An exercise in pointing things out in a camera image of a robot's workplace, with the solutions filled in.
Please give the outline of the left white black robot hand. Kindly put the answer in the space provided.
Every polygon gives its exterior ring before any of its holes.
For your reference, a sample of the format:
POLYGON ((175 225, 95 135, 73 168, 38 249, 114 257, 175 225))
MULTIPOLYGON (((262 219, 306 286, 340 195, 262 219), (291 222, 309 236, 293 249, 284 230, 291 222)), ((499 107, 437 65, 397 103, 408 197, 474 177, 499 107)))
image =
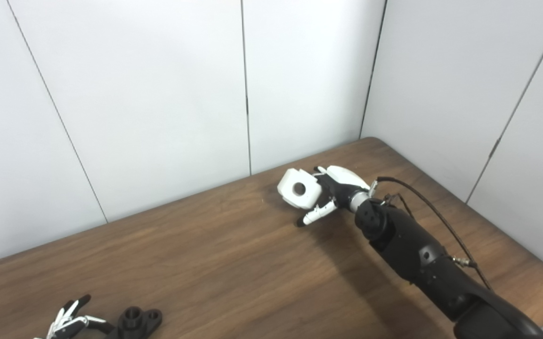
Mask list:
POLYGON ((73 339, 83 330, 97 330, 108 334, 114 329, 108 321, 90 315, 78 315, 78 311, 89 303, 92 296, 86 294, 77 300, 69 300, 60 308, 49 326, 46 339, 73 339))

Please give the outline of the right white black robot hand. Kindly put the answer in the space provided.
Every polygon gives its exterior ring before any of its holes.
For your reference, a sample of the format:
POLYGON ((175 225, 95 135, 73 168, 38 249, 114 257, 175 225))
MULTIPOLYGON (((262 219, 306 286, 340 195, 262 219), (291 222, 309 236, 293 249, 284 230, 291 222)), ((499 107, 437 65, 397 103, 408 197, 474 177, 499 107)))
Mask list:
POLYGON ((349 210, 355 213, 375 192, 374 187, 347 168, 332 165, 327 168, 314 167, 314 171, 313 176, 322 188, 325 204, 315 205, 303 217, 297 219, 297 227, 310 225, 336 210, 349 210))

